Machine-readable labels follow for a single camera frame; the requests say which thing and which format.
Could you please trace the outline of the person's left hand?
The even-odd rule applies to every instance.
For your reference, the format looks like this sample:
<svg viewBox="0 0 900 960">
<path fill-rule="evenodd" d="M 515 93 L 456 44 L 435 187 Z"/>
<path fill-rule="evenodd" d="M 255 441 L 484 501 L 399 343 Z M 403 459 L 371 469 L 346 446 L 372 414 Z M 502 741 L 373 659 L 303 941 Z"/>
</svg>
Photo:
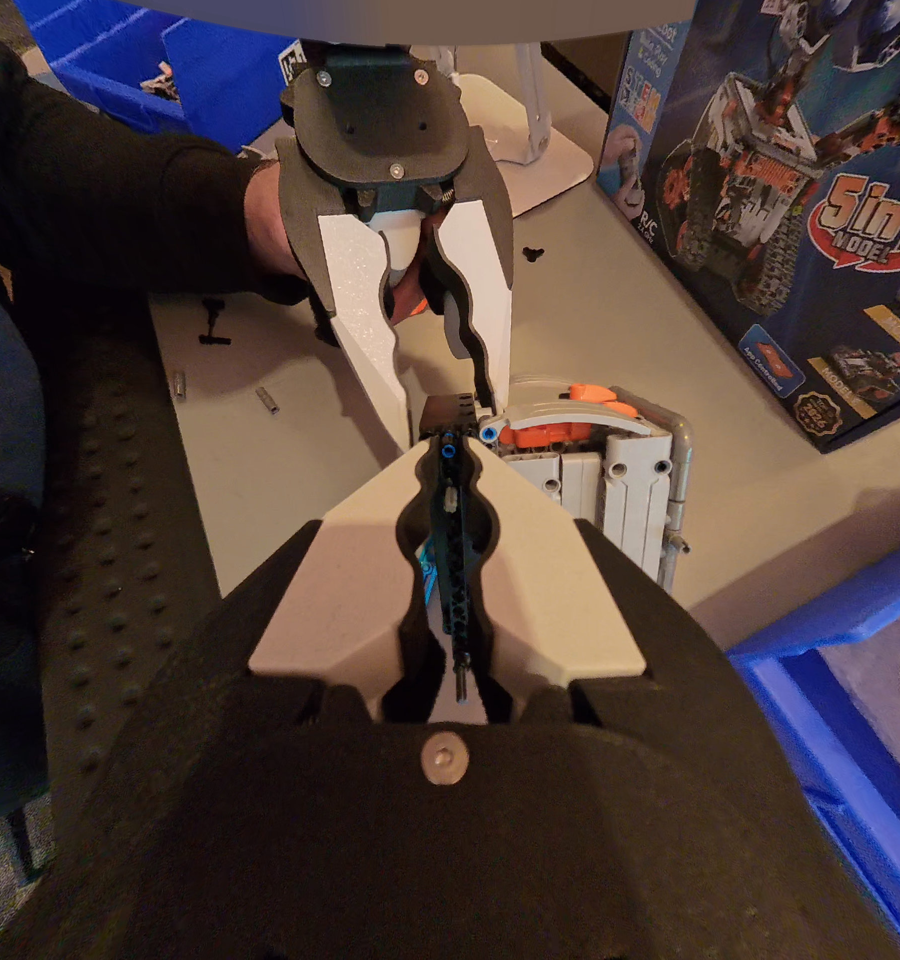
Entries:
<svg viewBox="0 0 900 960">
<path fill-rule="evenodd" d="M 279 161 L 268 158 L 255 168 L 246 187 L 243 212 L 249 248 L 263 276 L 294 276 L 308 282 L 309 278 L 288 243 L 279 204 L 279 180 Z M 429 305 L 420 284 L 420 270 L 426 261 L 432 232 L 445 219 L 446 213 L 446 210 L 440 210 L 421 222 L 416 254 L 393 289 L 394 306 L 388 316 L 394 325 L 423 312 Z"/>
</svg>

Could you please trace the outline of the blue plastic bin with bags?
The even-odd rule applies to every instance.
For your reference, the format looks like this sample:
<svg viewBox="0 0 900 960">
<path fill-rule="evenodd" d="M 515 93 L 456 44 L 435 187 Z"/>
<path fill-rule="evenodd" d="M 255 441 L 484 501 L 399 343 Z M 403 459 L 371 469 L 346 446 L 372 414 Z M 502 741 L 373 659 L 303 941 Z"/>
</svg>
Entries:
<svg viewBox="0 0 900 960">
<path fill-rule="evenodd" d="M 900 934 L 900 766 L 822 656 L 900 618 L 900 549 L 732 648 L 804 795 Z"/>
</svg>

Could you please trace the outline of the person's blue trousers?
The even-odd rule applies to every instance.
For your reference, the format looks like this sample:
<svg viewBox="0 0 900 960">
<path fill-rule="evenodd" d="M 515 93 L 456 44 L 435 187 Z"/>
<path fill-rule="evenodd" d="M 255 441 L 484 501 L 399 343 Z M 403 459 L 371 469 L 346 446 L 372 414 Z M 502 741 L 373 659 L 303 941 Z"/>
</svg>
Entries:
<svg viewBox="0 0 900 960">
<path fill-rule="evenodd" d="M 39 376 L 0 295 L 0 817 L 47 782 L 32 578 L 44 467 Z"/>
</svg>

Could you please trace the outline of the person's left forearm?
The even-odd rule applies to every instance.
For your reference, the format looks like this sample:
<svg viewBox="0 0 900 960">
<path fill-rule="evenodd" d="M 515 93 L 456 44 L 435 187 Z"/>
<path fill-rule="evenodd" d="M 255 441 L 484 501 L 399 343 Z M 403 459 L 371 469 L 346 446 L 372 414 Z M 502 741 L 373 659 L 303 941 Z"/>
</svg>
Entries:
<svg viewBox="0 0 900 960">
<path fill-rule="evenodd" d="M 137 134 L 31 78 L 0 41 L 0 266 L 147 293 L 251 292 L 292 306 L 308 282 L 265 277 L 243 197 L 261 163 L 189 135 Z"/>
</svg>

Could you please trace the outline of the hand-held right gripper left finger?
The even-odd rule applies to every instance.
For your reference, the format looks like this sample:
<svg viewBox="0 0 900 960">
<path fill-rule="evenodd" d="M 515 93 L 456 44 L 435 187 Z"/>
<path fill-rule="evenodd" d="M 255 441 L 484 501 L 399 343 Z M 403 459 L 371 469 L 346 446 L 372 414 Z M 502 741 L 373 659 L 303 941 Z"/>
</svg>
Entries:
<svg viewBox="0 0 900 960">
<path fill-rule="evenodd" d="M 328 511 L 251 654 L 262 677 L 359 691 L 371 716 L 427 722 L 446 670 L 419 550 L 437 455 L 423 440 Z"/>
</svg>

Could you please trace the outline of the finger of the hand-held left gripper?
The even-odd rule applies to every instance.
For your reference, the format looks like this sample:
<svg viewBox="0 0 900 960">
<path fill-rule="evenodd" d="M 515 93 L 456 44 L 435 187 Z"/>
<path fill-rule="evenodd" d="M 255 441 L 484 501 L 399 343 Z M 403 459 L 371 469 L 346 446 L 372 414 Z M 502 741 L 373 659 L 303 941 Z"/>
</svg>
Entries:
<svg viewBox="0 0 900 960">
<path fill-rule="evenodd" d="M 503 227 L 498 249 L 492 225 Z M 483 407 L 502 412 L 510 387 L 513 224 L 504 206 L 493 221 L 481 199 L 458 200 L 436 225 L 427 245 L 423 287 L 444 317 L 451 353 L 473 363 L 475 393 Z"/>
<path fill-rule="evenodd" d="M 397 449 L 407 452 L 412 445 L 408 395 L 396 368 L 396 334 L 384 309 L 386 242 L 348 213 L 322 215 L 317 222 L 336 340 L 380 423 Z"/>
</svg>

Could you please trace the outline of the grey building-block robot model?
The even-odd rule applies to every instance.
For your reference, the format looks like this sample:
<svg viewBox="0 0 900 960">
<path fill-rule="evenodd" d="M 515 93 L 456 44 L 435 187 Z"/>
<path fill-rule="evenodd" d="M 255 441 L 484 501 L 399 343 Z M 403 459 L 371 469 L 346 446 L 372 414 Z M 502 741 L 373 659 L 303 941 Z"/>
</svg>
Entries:
<svg viewBox="0 0 900 960">
<path fill-rule="evenodd" d="M 478 702 L 487 721 L 473 665 L 480 628 L 468 573 L 476 558 L 469 440 L 566 510 L 583 534 L 602 535 L 650 581 L 672 590 L 675 561 L 689 552 L 682 521 L 692 438 L 683 416 L 620 387 L 519 376 L 504 411 L 481 406 L 472 391 L 432 395 L 418 429 L 437 455 L 429 537 L 447 669 L 464 716 Z"/>
</svg>

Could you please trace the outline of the black dimpled chair seat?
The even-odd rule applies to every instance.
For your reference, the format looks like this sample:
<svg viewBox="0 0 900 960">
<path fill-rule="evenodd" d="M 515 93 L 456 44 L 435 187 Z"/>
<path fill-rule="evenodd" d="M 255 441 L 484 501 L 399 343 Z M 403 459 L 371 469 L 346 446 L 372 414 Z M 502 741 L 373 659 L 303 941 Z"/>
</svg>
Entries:
<svg viewBox="0 0 900 960">
<path fill-rule="evenodd" d="M 219 590 L 145 299 L 64 311 L 37 357 L 40 665 L 61 849 L 144 690 Z"/>
</svg>

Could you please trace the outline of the dark blue robot kit box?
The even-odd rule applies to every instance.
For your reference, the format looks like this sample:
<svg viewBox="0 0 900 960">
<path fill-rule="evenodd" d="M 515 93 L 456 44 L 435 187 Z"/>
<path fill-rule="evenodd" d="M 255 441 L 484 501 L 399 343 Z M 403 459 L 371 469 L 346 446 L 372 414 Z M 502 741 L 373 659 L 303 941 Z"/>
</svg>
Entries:
<svg viewBox="0 0 900 960">
<path fill-rule="evenodd" d="M 597 181 L 816 449 L 900 419 L 900 1 L 635 30 Z"/>
</svg>

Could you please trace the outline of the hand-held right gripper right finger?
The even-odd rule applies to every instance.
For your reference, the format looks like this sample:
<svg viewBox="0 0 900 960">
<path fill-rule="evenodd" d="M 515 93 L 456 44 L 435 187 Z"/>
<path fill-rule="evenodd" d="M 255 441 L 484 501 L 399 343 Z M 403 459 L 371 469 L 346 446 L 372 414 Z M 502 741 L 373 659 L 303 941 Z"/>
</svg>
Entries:
<svg viewBox="0 0 900 960">
<path fill-rule="evenodd" d="M 647 660 L 576 521 L 477 441 L 467 452 L 473 665 L 487 722 L 509 722 L 549 686 L 642 676 Z"/>
</svg>

